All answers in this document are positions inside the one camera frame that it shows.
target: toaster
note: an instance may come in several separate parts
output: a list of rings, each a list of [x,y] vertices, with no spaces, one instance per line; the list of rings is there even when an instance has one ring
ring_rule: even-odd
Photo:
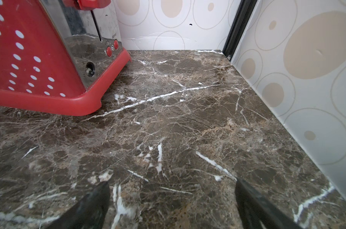
[[[0,0],[0,106],[93,113],[128,61],[111,0]]]

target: beige circle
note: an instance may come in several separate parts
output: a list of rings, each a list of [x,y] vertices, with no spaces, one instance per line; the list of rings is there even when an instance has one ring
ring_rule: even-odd
[[[201,28],[201,29],[212,29],[212,28],[214,28],[215,26],[217,26],[217,25],[219,25],[220,24],[220,22],[224,19],[224,17],[225,17],[225,15],[226,15],[226,12],[228,11],[228,9],[229,9],[229,0],[228,0],[228,6],[226,7],[226,11],[225,11],[225,13],[223,14],[223,16],[222,16],[222,18],[221,18],[221,20],[216,24],[216,25],[214,25],[214,26],[208,26],[207,25],[207,23],[204,25],[204,26],[207,26],[207,27],[202,27],[203,25],[201,24],[201,25],[199,25],[198,23],[197,23],[197,20],[196,20],[196,18],[195,18],[195,4],[196,3],[196,0],[194,0],[194,5],[192,6],[192,16],[194,17],[194,22],[196,23],[196,25],[199,27],[199,28]]]
[[[252,58],[246,59],[240,67],[240,72],[244,79],[249,80],[256,71],[256,63]]]
[[[314,79],[346,60],[346,13],[331,11],[304,22],[284,51],[286,70],[299,79]]]
[[[277,107],[284,100],[284,90],[278,83],[269,83],[262,91],[262,98],[269,107]]]
[[[139,11],[140,0],[116,0],[119,9],[126,15],[133,16]]]
[[[182,10],[183,0],[161,0],[162,11],[165,16],[175,18]]]
[[[304,132],[304,137],[309,140],[312,141],[315,139],[315,133],[313,131],[305,131]]]
[[[214,4],[210,2],[210,4],[207,6],[208,11],[212,11],[214,9]]]
[[[276,27],[276,21],[271,21],[270,25],[268,26],[268,28],[270,30],[273,30]]]
[[[290,128],[295,137],[300,137],[302,133],[305,135],[307,132],[305,130],[309,129],[316,129],[317,133],[319,132],[317,139],[314,139],[316,141],[304,141],[302,145],[305,151],[313,154],[313,161],[316,164],[336,164],[346,157],[346,126],[335,115],[317,108],[301,108],[291,112],[285,118],[283,125],[287,126],[287,129]],[[331,154],[317,156],[325,152]]]

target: brown marble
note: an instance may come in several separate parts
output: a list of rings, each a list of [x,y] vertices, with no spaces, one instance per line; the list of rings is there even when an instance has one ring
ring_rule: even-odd
[[[0,107],[0,228],[45,226],[110,178],[104,228],[239,229],[242,177],[303,227],[346,229],[345,200],[225,56],[130,54],[94,114]]]

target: white marble vein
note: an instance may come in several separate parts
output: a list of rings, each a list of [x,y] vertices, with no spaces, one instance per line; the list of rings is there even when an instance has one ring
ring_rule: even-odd
[[[97,118],[97,117],[104,117],[106,115],[109,115],[111,113],[117,113],[117,112],[120,112],[120,111],[123,111],[127,108],[130,108],[130,107],[136,107],[137,105],[140,105],[140,104],[143,104],[143,103],[146,103],[146,102],[151,102],[151,101],[154,101],[158,98],[164,98],[164,97],[168,97],[168,96],[171,96],[171,95],[174,95],[174,94],[177,94],[177,93],[182,93],[182,92],[185,92],[185,91],[189,91],[189,90],[199,90],[199,89],[205,89],[205,88],[209,88],[209,87],[214,87],[214,86],[218,86],[220,84],[214,84],[214,85],[208,85],[208,86],[202,86],[202,87],[196,87],[196,88],[186,88],[186,89],[182,89],[182,90],[179,90],[179,91],[174,91],[174,92],[171,92],[171,93],[167,93],[167,94],[161,94],[161,95],[158,95],[158,96],[154,96],[154,97],[151,97],[151,98],[148,98],[148,99],[143,99],[143,100],[140,100],[139,102],[136,102],[136,103],[133,103],[133,104],[130,104],[130,105],[127,105],[127,106],[124,106],[124,107],[121,107],[117,110],[113,110],[113,111],[109,111],[109,112],[105,112],[104,114],[102,115],[94,115],[92,117],[89,117],[83,121],[87,121],[89,119],[92,119],[92,118]]]
[[[27,156],[30,152],[32,152],[32,150],[34,150],[34,149],[37,148],[37,147],[38,147],[38,146],[29,149],[28,152],[27,152],[21,159],[23,159],[25,156]]]
[[[169,190],[169,191],[172,191],[172,192],[180,192],[180,193],[185,193],[185,194],[193,195],[193,193],[191,193],[191,192],[179,191],[179,190],[175,190],[175,189],[171,189],[171,188],[165,188],[165,187],[160,187],[160,188],[161,189],[165,189],[165,190]]]
[[[322,189],[321,194],[319,194],[317,196],[313,196],[313,197],[305,200],[303,203],[301,203],[298,207],[298,213],[294,214],[294,221],[298,222],[301,214],[303,213],[303,211],[305,209],[307,209],[311,204],[318,202],[321,199],[325,198],[328,194],[330,194],[334,190],[335,190],[335,187],[331,183],[329,183],[329,188],[327,190]]]
[[[233,176],[227,169],[224,169],[223,167],[221,167],[220,165],[218,165],[214,160],[210,160],[209,158],[205,157],[204,155],[202,155],[200,152],[196,151],[196,154],[204,159],[205,161],[207,161],[208,163],[210,163],[211,165],[213,165],[217,170],[224,172],[228,177],[230,177],[233,180],[237,180],[237,178],[235,178],[235,176]]]
[[[130,173],[132,173],[134,176],[137,176],[137,177],[139,177],[139,178],[141,178],[141,179],[145,180],[146,182],[149,182],[149,180],[148,180],[148,179],[146,179],[146,178],[144,178],[143,176],[141,176],[141,175],[137,174],[136,172],[131,171],[131,170],[127,170],[127,171],[129,171]]]

